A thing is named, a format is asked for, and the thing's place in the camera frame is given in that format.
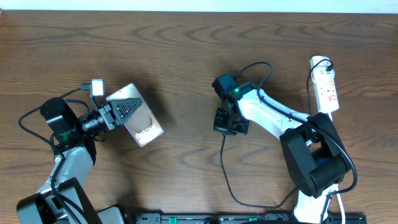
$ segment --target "wooden table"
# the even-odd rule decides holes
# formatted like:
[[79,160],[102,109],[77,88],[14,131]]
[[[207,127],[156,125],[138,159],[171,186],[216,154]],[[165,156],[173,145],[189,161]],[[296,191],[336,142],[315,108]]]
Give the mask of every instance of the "wooden table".
[[[355,190],[343,195],[346,212],[396,223],[397,15],[62,11],[0,18],[0,222],[19,222],[17,202],[34,194],[54,165],[48,145],[18,127],[19,116],[92,78],[104,79],[106,94],[133,82],[165,129],[144,148],[124,128],[96,145],[85,185],[95,209],[121,203],[136,212],[265,212],[229,195],[221,134],[212,128],[221,102],[211,83],[252,62],[272,62],[265,91],[307,112],[308,61],[319,54],[335,64],[340,109],[333,117],[359,174]],[[267,72],[255,67],[239,82],[258,83]],[[87,93],[70,98],[89,102]],[[51,134],[39,113],[24,124]],[[247,136],[227,138],[224,165],[246,203],[276,205],[294,188],[280,143],[255,123]],[[349,173],[341,188],[351,181]],[[296,198],[283,209],[292,210]],[[336,200],[331,210],[339,211]]]

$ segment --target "white power strip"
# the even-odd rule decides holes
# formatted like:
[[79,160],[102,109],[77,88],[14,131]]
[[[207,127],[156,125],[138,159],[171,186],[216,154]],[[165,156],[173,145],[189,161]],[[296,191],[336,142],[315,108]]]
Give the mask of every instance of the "white power strip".
[[[322,59],[329,59],[325,56],[314,56],[310,60],[311,68],[316,65]],[[336,111],[338,106],[337,92],[335,86],[335,71],[327,71],[326,68],[330,65],[330,62],[321,62],[315,67],[311,73],[311,79],[315,89],[315,97],[317,99],[318,111],[331,114]]]

